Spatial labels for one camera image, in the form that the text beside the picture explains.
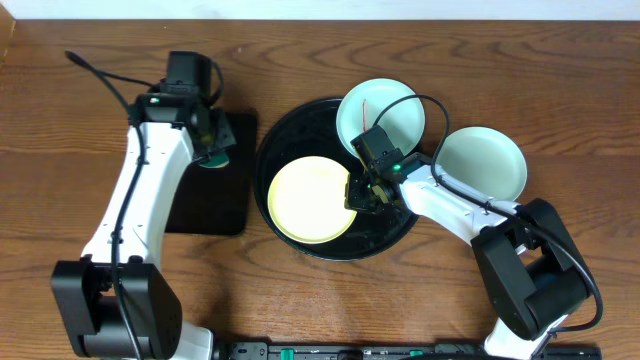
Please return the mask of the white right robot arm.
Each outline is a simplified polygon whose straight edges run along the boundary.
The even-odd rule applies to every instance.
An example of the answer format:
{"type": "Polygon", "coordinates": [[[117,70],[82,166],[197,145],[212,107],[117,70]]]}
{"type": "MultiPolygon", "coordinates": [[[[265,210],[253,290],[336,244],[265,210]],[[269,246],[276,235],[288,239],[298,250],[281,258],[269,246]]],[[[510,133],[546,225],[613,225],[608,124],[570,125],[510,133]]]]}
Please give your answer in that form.
{"type": "Polygon", "coordinates": [[[462,183],[422,154],[385,152],[349,176],[345,206],[379,213],[392,207],[426,217],[468,243],[498,321],[485,352],[535,359],[588,298],[595,279],[556,209],[542,199],[498,201],[462,183]]]}

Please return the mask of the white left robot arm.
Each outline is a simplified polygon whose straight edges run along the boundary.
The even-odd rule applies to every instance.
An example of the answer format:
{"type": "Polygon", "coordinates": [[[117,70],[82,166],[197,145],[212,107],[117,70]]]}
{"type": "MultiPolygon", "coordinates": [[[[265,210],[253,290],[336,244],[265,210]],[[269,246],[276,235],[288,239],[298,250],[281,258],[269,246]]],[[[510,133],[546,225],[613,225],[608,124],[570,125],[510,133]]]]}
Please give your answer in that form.
{"type": "Polygon", "coordinates": [[[183,318],[161,274],[164,232],[191,165],[234,143],[221,108],[199,96],[140,95],[127,154],[99,228],[51,288],[74,353],[110,359],[211,359],[211,330],[183,318]]]}

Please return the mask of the yellow plate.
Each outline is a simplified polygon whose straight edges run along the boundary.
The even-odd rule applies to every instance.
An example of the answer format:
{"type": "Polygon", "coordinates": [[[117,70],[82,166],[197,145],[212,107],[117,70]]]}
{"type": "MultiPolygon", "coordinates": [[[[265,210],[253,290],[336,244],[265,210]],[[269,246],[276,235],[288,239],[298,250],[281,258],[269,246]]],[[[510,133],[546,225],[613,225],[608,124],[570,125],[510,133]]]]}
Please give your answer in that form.
{"type": "Polygon", "coordinates": [[[327,157],[298,158],[282,167],[268,189],[271,220],[288,238],[317,245],[338,238],[356,212],[345,207],[348,170],[327,157]]]}

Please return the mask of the pale green plate red streak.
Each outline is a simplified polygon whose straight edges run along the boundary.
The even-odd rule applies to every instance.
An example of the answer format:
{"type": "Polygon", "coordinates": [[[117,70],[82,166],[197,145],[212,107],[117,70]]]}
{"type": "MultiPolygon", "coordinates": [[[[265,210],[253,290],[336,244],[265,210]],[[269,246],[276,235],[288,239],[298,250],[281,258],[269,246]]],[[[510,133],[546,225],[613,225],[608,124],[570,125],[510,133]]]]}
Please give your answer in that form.
{"type": "MultiPolygon", "coordinates": [[[[388,105],[413,94],[406,84],[388,78],[367,80],[352,88],[342,99],[336,115],[336,130],[343,147],[357,156],[351,141],[370,129],[388,105]]],[[[378,122],[404,155],[419,144],[425,124],[423,105],[416,98],[395,105],[378,122]]]]}

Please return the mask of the green and yellow sponge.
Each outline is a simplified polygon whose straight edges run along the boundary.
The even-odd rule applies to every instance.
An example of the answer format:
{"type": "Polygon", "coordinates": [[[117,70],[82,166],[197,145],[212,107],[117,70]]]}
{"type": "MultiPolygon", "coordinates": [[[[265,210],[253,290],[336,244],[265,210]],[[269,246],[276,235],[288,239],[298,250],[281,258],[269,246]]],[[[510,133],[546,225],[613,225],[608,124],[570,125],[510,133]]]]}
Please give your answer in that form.
{"type": "Polygon", "coordinates": [[[225,151],[205,156],[199,161],[198,165],[207,169],[219,169],[226,167],[230,162],[230,158],[225,151]]]}

